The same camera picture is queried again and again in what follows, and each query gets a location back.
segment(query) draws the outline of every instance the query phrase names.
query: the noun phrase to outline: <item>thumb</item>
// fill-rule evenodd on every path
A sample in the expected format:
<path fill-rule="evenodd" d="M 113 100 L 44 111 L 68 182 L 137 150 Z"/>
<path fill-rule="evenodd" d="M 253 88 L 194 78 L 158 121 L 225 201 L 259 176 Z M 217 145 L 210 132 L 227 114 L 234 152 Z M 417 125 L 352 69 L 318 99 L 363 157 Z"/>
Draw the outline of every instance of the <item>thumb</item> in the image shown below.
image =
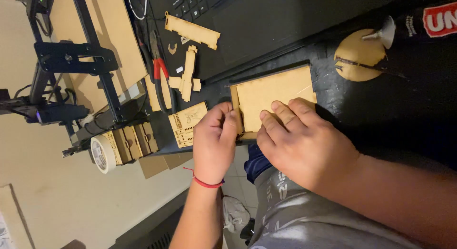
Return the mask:
<path fill-rule="evenodd" d="M 236 140 L 236 112 L 234 110 L 225 115 L 220 142 L 225 145 L 234 145 Z"/>

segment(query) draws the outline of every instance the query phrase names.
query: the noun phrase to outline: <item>round wooden disc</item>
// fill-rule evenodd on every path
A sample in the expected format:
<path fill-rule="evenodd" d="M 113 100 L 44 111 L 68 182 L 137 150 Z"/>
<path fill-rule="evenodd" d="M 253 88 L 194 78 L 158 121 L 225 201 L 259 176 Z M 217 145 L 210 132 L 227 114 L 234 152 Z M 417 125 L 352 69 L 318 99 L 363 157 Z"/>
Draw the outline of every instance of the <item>round wooden disc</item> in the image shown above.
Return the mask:
<path fill-rule="evenodd" d="M 351 60 L 357 63 L 374 66 L 386 56 L 385 48 L 381 40 L 362 41 L 362 36 L 373 33 L 372 29 L 359 30 L 346 37 L 336 49 L 334 60 L 336 57 Z M 382 72 L 367 69 L 361 66 L 350 65 L 338 61 L 335 66 L 340 66 L 341 69 L 336 69 L 338 74 L 345 79 L 361 82 L 374 79 Z"/>

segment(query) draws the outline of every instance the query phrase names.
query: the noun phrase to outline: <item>finger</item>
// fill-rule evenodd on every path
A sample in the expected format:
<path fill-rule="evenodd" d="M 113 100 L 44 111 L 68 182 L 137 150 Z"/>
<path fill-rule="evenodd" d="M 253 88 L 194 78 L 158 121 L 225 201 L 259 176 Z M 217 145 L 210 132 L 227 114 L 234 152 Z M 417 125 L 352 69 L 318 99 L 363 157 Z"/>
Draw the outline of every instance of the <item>finger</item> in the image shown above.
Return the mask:
<path fill-rule="evenodd" d="M 301 100 L 290 100 L 289 107 L 307 127 L 323 123 L 316 111 Z"/>
<path fill-rule="evenodd" d="M 210 127 L 221 127 L 223 118 L 231 110 L 233 110 L 233 107 L 230 102 L 218 104 L 206 113 L 200 123 Z"/>
<path fill-rule="evenodd" d="M 287 130 L 271 115 L 271 113 L 266 110 L 260 112 L 260 120 L 265 126 L 266 133 L 268 133 L 275 144 L 283 140 L 289 134 Z"/>
<path fill-rule="evenodd" d="M 225 115 L 224 124 L 222 126 L 222 134 L 220 142 L 228 145 L 235 146 L 236 140 L 236 113 L 234 110 Z"/>
<path fill-rule="evenodd" d="M 266 133 L 264 125 L 262 125 L 259 132 L 257 132 L 257 145 L 264 155 L 269 154 L 276 147 L 275 142 L 273 142 L 268 133 Z"/>
<path fill-rule="evenodd" d="M 295 113 L 293 113 L 289 107 L 285 106 L 280 101 L 274 101 L 271 104 L 271 109 L 276 113 L 276 115 L 278 115 L 287 130 L 298 131 L 306 128 Z"/>

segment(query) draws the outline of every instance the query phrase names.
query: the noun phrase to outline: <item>laptop keyboard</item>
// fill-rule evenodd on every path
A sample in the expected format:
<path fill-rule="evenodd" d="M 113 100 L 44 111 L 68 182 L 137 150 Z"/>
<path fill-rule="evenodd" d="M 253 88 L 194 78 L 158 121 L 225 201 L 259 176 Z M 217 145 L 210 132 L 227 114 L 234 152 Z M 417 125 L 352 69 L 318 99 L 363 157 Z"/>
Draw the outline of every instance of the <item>laptop keyboard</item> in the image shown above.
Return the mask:
<path fill-rule="evenodd" d="M 173 3 L 169 11 L 173 16 L 188 22 L 194 22 L 221 0 L 171 0 Z"/>

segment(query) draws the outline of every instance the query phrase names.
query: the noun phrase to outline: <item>masking tape roll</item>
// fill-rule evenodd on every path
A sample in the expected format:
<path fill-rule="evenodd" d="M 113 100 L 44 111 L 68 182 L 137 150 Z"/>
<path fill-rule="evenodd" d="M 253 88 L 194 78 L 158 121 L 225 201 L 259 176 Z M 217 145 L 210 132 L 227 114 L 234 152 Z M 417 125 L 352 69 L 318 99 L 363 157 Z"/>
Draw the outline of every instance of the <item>masking tape roll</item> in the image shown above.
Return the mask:
<path fill-rule="evenodd" d="M 90 140 L 90 150 L 98 169 L 106 174 L 116 167 L 116 156 L 111 148 L 110 141 L 102 136 L 97 135 Z"/>

